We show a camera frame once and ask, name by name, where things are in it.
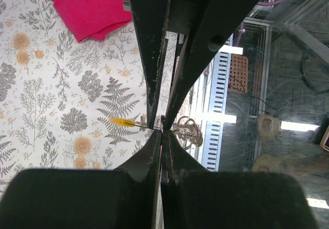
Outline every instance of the brown perforated board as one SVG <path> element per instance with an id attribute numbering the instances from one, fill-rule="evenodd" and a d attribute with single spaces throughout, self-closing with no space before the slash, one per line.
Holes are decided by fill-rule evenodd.
<path id="1" fill-rule="evenodd" d="M 248 91 L 248 63 L 245 56 L 232 54 L 228 91 L 246 93 Z"/>

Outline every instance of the yellow handle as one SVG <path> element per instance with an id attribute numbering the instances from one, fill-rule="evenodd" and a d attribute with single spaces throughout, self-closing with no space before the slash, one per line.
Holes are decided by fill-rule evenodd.
<path id="1" fill-rule="evenodd" d="M 134 127 L 135 122 L 127 119 L 122 119 L 122 118 L 116 118 L 116 117 L 111 117 L 109 119 L 110 122 L 116 124 L 116 125 L 121 125 L 121 126 L 126 126 L 126 127 Z"/>

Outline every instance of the glass surface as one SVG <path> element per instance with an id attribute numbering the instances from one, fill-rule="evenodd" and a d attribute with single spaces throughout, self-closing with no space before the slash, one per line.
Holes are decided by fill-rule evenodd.
<path id="1" fill-rule="evenodd" d="M 267 21 L 272 15 L 279 20 Z M 212 86 L 218 78 L 213 60 L 179 114 L 193 118 L 203 132 L 203 145 L 188 151 L 210 165 L 205 161 L 210 122 L 221 129 L 212 135 L 220 159 L 213 160 L 210 171 L 288 173 L 303 187 L 320 228 L 329 228 L 329 151 L 320 146 L 329 126 L 328 0 L 290 0 L 250 16 L 239 43 L 243 55 L 230 57 L 245 57 L 247 67 L 239 71 L 246 68 L 247 74 L 238 76 L 233 62 L 226 76 L 225 115 L 231 117 L 209 112 L 211 98 L 218 96 Z M 327 138 L 323 145 L 329 146 Z"/>

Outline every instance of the red napkin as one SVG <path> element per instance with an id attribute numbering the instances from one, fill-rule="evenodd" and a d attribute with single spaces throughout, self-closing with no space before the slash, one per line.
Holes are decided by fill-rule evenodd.
<path id="1" fill-rule="evenodd" d="M 123 0 L 53 0 L 54 7 L 78 42 L 105 36 L 132 20 Z"/>

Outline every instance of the metal whisk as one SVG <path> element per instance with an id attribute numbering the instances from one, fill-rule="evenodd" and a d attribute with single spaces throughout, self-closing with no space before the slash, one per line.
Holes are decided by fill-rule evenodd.
<path id="1" fill-rule="evenodd" d="M 185 118 L 187 119 L 186 122 L 181 123 L 182 119 Z M 204 141 L 199 125 L 188 116 L 183 116 L 177 121 L 177 123 L 174 123 L 173 129 L 173 132 L 179 139 L 190 142 L 190 144 L 184 148 L 185 150 L 190 149 L 193 144 L 200 147 Z"/>

